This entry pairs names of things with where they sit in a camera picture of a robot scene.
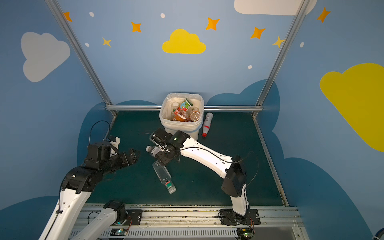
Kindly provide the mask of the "clear bottle green cap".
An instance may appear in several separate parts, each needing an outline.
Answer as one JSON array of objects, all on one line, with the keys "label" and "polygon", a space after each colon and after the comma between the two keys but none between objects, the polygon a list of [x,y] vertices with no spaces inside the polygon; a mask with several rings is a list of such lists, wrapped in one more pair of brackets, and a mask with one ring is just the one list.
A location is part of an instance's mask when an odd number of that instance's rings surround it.
[{"label": "clear bottle green cap", "polygon": [[154,171],[156,172],[160,182],[164,185],[169,194],[173,194],[176,191],[176,187],[172,182],[172,177],[165,166],[162,166],[159,162],[152,164]]}]

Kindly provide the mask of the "clear bottle red green label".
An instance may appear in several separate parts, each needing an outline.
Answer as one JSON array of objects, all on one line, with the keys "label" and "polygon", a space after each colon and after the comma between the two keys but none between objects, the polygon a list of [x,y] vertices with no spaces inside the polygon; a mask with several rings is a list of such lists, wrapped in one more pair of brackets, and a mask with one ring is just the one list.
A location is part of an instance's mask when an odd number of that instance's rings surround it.
[{"label": "clear bottle red green label", "polygon": [[197,107],[191,107],[188,109],[188,115],[191,121],[196,122],[201,117],[200,109]]}]

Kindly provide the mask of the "clear bottle green band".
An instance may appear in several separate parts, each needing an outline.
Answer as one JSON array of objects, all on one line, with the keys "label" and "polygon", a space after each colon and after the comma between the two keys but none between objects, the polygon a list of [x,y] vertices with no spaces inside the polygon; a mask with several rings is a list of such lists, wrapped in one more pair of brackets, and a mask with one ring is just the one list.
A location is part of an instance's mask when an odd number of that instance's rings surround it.
[{"label": "clear bottle green band", "polygon": [[180,104],[177,102],[172,103],[172,111],[173,113],[180,107]]}]

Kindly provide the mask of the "white bottle red cap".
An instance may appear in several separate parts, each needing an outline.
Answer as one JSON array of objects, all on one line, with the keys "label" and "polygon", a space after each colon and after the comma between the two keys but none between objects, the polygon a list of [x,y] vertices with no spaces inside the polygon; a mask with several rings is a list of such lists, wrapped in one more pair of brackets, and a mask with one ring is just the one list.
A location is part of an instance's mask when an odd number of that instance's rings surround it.
[{"label": "white bottle red cap", "polygon": [[212,119],[213,119],[213,113],[207,113],[206,118],[203,124],[203,131],[202,131],[202,136],[205,138],[210,130],[211,124],[212,124]]}]

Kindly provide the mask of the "orange label bottle white cap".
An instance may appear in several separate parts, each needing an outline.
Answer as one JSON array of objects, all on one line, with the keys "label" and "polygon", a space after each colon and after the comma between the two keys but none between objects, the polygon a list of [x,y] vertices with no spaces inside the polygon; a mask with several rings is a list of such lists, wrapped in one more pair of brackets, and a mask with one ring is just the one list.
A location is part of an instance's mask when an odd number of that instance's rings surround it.
[{"label": "orange label bottle white cap", "polygon": [[180,111],[178,114],[174,114],[173,121],[177,122],[186,122],[189,119],[189,116],[186,111]]}]

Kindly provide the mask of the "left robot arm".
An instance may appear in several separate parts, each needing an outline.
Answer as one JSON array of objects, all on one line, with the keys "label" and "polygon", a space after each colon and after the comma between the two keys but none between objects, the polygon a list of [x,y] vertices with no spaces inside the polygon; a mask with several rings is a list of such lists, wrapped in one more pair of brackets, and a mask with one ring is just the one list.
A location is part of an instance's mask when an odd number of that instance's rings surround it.
[{"label": "left robot arm", "polygon": [[73,168],[63,179],[58,203],[40,239],[66,240],[81,209],[103,177],[136,164],[139,157],[139,151],[120,152],[110,142],[88,145],[83,165]]}]

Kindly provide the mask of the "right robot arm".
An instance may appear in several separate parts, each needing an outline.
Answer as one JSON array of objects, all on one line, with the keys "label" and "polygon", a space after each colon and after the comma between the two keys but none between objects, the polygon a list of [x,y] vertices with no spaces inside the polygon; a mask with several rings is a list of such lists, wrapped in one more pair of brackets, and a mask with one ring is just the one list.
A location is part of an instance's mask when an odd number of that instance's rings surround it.
[{"label": "right robot arm", "polygon": [[158,128],[150,134],[150,140],[155,145],[148,146],[146,150],[163,167],[183,156],[214,171],[223,179],[222,190],[231,197],[234,214],[247,214],[250,208],[246,192],[247,173],[241,157],[233,158],[215,152],[182,131],[171,134]]}]

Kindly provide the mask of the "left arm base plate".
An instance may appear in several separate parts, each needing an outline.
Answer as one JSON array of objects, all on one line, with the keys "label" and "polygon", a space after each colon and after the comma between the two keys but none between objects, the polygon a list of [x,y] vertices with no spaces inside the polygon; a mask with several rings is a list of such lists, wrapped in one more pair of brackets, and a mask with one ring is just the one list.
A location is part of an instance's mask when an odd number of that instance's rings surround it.
[{"label": "left arm base plate", "polygon": [[126,209],[126,219],[122,226],[139,226],[143,211],[138,209]]}]

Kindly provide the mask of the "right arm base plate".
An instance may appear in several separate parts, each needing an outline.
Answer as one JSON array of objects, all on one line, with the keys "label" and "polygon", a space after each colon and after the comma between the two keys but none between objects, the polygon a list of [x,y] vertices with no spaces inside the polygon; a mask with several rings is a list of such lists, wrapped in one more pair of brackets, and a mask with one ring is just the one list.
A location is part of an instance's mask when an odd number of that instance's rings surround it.
[{"label": "right arm base plate", "polygon": [[244,216],[235,213],[232,209],[221,209],[218,214],[222,225],[234,227],[238,225],[260,225],[261,219],[258,210],[248,209]]}]

